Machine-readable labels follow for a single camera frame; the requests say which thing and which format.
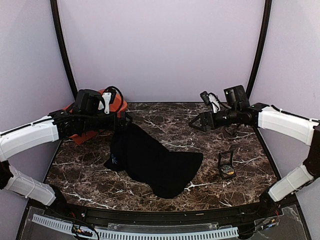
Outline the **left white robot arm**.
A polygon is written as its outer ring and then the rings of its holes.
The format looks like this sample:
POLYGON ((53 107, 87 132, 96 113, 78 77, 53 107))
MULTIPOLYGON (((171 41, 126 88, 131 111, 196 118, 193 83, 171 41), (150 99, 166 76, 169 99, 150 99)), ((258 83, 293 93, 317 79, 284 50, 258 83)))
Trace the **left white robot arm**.
POLYGON ((104 130, 125 127, 128 124, 127 107, 123 94, 115 86, 99 91, 81 89, 69 106, 1 132, 0 188, 35 200, 50 207, 58 217, 67 218, 71 208, 59 188, 22 173, 9 163, 9 159, 46 143, 70 139, 80 145, 104 130))

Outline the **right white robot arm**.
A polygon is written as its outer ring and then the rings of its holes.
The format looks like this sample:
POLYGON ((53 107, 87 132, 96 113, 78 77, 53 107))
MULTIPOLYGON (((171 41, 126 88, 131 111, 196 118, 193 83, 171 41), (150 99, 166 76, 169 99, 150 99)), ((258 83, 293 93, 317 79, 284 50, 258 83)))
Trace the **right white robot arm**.
POLYGON ((276 183, 268 187, 255 205, 255 213, 266 217, 287 196, 294 194, 320 178, 320 121, 284 111, 266 103, 250 103, 242 85, 224 89, 226 104, 212 92, 202 92, 200 97, 211 109, 200 113, 189 126, 206 132, 230 125, 247 125, 260 129, 269 150, 278 157, 292 157, 302 147, 302 160, 294 158, 296 168, 288 170, 276 183), (276 138, 276 146, 271 138, 276 138))

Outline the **black t-shirt with blue logo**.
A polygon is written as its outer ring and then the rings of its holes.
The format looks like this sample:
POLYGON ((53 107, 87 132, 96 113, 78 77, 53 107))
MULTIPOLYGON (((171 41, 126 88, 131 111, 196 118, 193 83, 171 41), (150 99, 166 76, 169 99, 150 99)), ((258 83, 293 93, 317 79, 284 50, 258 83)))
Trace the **black t-shirt with blue logo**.
POLYGON ((157 197, 173 199, 193 180, 203 159, 199 152, 169 151, 132 123, 113 134, 109 158, 103 165, 149 185, 157 197))

